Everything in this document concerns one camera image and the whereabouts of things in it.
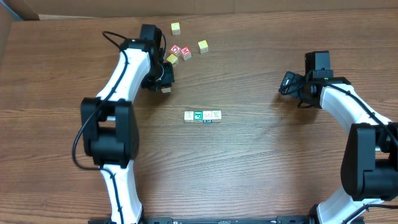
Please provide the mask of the red I wooden block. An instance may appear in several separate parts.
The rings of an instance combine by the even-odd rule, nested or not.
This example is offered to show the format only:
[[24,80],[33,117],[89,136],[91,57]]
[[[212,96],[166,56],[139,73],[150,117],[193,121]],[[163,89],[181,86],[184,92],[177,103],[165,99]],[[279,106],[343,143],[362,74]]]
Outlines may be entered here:
[[161,88],[161,92],[162,93],[170,93],[172,90],[171,90],[171,87],[167,87],[167,88]]

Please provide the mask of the white K wooden block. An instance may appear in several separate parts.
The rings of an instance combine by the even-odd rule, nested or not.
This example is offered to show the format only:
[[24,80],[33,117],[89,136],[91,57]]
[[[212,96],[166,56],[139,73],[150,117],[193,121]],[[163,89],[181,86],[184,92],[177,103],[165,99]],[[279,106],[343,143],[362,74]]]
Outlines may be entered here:
[[186,123],[194,123],[195,122],[195,112],[194,111],[184,112],[184,121]]

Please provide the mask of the green wooden block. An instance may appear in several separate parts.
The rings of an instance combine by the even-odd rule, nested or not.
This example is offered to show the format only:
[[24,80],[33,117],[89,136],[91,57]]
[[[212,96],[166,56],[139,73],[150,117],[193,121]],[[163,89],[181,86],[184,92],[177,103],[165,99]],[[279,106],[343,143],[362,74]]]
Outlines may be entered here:
[[203,122],[203,112],[202,111],[194,111],[193,112],[193,120],[195,123]]

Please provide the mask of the white and blue block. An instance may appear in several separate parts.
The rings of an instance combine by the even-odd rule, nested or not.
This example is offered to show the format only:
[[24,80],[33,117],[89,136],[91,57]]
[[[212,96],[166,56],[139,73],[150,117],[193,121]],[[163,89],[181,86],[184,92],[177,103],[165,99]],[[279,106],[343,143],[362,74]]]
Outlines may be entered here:
[[212,111],[203,111],[203,122],[204,123],[212,122]]

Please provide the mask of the white patterned wooden block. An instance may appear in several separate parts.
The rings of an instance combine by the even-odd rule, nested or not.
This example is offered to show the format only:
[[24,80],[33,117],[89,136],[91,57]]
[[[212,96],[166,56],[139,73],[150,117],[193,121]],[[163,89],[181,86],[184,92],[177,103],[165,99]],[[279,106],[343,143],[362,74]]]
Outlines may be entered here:
[[211,120],[213,123],[220,123],[222,120],[221,111],[213,110],[211,112]]

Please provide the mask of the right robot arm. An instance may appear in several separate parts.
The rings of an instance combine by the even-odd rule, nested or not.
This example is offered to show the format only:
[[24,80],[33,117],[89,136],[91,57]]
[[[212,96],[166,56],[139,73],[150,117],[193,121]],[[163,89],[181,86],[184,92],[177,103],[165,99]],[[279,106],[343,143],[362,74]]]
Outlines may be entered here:
[[348,134],[341,187],[307,216],[279,217],[278,223],[363,223],[370,208],[395,210],[397,123],[373,110],[345,77],[335,77],[329,51],[305,54],[305,75],[287,72],[279,93],[299,100],[298,108],[330,113]]

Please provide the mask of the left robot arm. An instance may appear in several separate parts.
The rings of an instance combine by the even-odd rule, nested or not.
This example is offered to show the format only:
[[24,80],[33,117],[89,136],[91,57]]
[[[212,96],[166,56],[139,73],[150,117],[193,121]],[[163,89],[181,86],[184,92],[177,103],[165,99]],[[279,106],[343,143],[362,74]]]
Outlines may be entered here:
[[133,104],[140,88],[171,91],[174,69],[164,60],[166,46],[165,35],[157,26],[142,25],[139,38],[125,37],[116,45],[119,61],[105,87],[81,102],[81,128],[72,153],[83,140],[85,153],[95,164],[93,170],[104,178],[112,209],[106,223],[146,222],[134,177],[139,129]]

